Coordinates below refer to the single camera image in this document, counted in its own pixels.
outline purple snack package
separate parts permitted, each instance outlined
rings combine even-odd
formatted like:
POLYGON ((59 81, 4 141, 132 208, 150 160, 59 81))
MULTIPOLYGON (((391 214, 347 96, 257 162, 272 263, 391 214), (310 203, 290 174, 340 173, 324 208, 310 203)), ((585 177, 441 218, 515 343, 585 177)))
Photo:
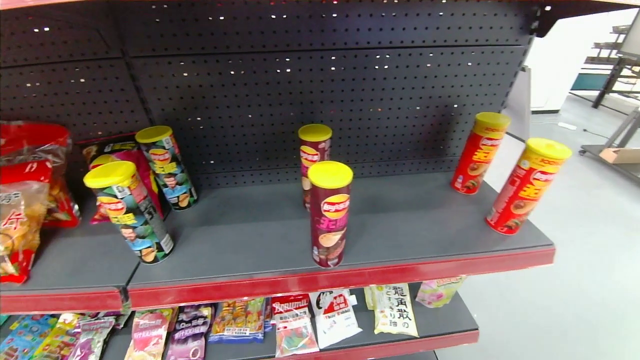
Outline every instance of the purple snack package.
POLYGON ((205 334, 211 324, 211 305, 180 306, 180 314, 169 339, 167 360, 203 360, 205 334))

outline white snack package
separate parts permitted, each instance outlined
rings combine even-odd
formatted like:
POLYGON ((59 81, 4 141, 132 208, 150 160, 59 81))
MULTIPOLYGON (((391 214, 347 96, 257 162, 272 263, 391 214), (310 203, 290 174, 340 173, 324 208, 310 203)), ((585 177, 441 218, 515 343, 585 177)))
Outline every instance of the white snack package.
POLYGON ((318 347, 325 348, 362 331, 349 301, 349 290, 310 293, 316 316, 318 347))

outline metal shelf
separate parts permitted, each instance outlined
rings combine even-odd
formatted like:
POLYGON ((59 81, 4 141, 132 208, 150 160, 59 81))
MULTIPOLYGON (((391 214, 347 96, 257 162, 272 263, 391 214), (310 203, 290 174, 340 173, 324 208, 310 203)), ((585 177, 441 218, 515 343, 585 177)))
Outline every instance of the metal shelf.
POLYGON ((121 289, 138 266, 138 258, 110 223, 91 225, 95 199, 82 207, 75 229, 42 231, 42 243, 21 285, 0 285, 3 314, 119 310, 121 289))
POLYGON ((298 183, 204 192, 167 219, 174 253, 140 266, 129 286, 134 309, 413 282, 546 265, 553 243, 527 222, 504 236, 483 221, 496 193, 449 187, 451 173, 355 179, 343 263, 315 265, 298 183))

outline floor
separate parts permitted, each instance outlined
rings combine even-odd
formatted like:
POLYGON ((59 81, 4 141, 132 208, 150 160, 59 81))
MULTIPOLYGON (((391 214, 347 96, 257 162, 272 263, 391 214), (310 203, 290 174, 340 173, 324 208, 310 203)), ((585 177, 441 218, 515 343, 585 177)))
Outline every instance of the floor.
MULTIPOLYGON (((572 95, 560 114, 532 117, 532 136, 575 154, 530 217, 556 244, 556 262, 468 278, 460 293, 480 340, 439 350, 439 360, 640 359, 640 186, 577 154, 605 141, 582 129, 608 136, 623 119, 572 95)), ((640 131, 629 146, 640 147, 640 131)), ((513 138, 502 143, 489 185, 502 187, 522 148, 513 138)))

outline snack bag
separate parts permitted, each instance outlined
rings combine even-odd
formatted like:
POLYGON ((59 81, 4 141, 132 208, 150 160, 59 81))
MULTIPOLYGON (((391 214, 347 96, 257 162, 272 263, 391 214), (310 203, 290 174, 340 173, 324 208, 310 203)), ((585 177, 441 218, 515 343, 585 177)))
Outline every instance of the snack bag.
POLYGON ((350 338, 362 331, 349 303, 349 290, 310 293, 316 316, 319 348, 350 338))
POLYGON ((57 321, 50 315, 22 315, 0 344, 0 360, 29 360, 57 321))
POLYGON ((276 357, 320 351, 311 325, 307 294, 274 297, 276 357))
POLYGON ((56 326, 36 349, 31 360, 65 360, 76 347, 79 332, 74 332, 80 315, 62 314, 56 326))
POLYGON ((264 297, 225 301, 218 306, 209 343, 262 343, 264 341, 264 297))
MULTIPOLYGON (((89 170, 113 161, 130 161, 134 163, 151 202, 156 206, 160 217, 164 218, 158 198, 156 180, 151 172, 147 158, 140 150, 134 136, 135 134, 110 136, 108 138, 79 142, 78 146, 82 150, 89 170)), ((98 212, 91 218, 91 224, 108 222, 109 215, 104 206, 99 201, 96 202, 96 206, 98 207, 98 212)))
POLYGON ((0 172, 0 282, 22 284, 40 244, 51 162, 8 165, 0 172))
POLYGON ((208 304, 180 307, 175 330, 169 338, 167 360, 204 359, 205 335, 211 324, 211 312, 208 304))
POLYGON ((466 276, 423 281, 415 300, 426 307, 442 307, 448 304, 466 276))
POLYGON ((405 334, 418 338, 415 316, 409 297, 409 286, 391 284, 371 287, 375 300, 376 327, 374 334, 388 332, 405 334))
POLYGON ((42 122, 0 122, 0 165, 47 159, 53 166, 47 197, 46 227, 74 227, 80 221, 78 205, 65 181, 69 131, 63 126, 42 122))
POLYGON ((115 323, 113 317, 79 322, 80 339, 69 360, 100 360, 104 344, 115 323))
POLYGON ((133 318, 133 350, 128 359, 161 360, 173 309, 136 311, 133 318))

